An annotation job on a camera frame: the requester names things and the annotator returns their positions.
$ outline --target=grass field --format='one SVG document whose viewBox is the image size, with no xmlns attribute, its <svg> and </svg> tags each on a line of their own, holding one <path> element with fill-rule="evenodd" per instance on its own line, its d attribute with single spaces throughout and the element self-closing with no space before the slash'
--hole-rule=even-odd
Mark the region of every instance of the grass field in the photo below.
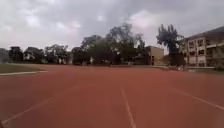
<svg viewBox="0 0 224 128">
<path fill-rule="evenodd" d="M 0 64 L 0 73 L 32 72 L 32 71 L 42 71 L 42 70 L 20 65 Z"/>
</svg>

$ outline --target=rooftop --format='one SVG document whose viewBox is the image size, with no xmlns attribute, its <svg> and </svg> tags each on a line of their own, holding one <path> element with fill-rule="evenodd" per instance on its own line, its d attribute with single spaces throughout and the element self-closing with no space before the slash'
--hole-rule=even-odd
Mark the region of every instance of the rooftop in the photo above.
<svg viewBox="0 0 224 128">
<path fill-rule="evenodd" d="M 217 34 L 224 34 L 224 26 L 187 37 L 186 39 L 189 40 L 189 39 L 193 39 L 193 38 L 197 38 L 197 37 L 213 36 L 213 35 L 217 35 Z"/>
</svg>

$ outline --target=window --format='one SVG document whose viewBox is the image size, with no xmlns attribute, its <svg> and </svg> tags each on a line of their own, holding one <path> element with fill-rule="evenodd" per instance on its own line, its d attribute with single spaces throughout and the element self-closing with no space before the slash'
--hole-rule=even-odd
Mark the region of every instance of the window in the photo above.
<svg viewBox="0 0 224 128">
<path fill-rule="evenodd" d="M 198 51 L 198 55 L 204 55 L 205 54 L 205 50 L 199 50 Z"/>
<path fill-rule="evenodd" d="M 195 52 L 190 52 L 190 56 L 195 56 Z"/>
<path fill-rule="evenodd" d="M 189 48 L 194 48 L 194 42 L 189 42 Z"/>
<path fill-rule="evenodd" d="M 221 48 L 222 53 L 224 53 L 224 48 Z"/>
<path fill-rule="evenodd" d="M 203 40 L 198 40 L 198 47 L 203 46 Z"/>
<path fill-rule="evenodd" d="M 199 63 L 199 67 L 205 67 L 205 63 Z"/>
<path fill-rule="evenodd" d="M 209 39 L 206 40 L 206 44 L 207 45 L 210 45 L 211 44 Z"/>
<path fill-rule="evenodd" d="M 184 57 L 187 57 L 187 53 L 184 53 Z"/>
</svg>

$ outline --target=cloudy sky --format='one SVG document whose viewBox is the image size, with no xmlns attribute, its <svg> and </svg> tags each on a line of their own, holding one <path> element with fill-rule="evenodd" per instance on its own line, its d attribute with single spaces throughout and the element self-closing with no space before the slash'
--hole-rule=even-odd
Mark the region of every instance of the cloudy sky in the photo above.
<svg viewBox="0 0 224 128">
<path fill-rule="evenodd" d="M 157 46 L 160 24 L 190 36 L 224 25 L 223 0 L 0 0 L 0 47 L 79 46 L 124 22 Z"/>
</svg>

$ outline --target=wall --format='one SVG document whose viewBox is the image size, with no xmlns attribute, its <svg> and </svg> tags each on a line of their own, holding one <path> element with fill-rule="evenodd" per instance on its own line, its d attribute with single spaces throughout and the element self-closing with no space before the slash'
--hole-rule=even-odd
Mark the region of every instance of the wall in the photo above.
<svg viewBox="0 0 224 128">
<path fill-rule="evenodd" d="M 154 56 L 154 65 L 164 65 L 164 49 L 151 46 L 151 56 Z"/>
</svg>

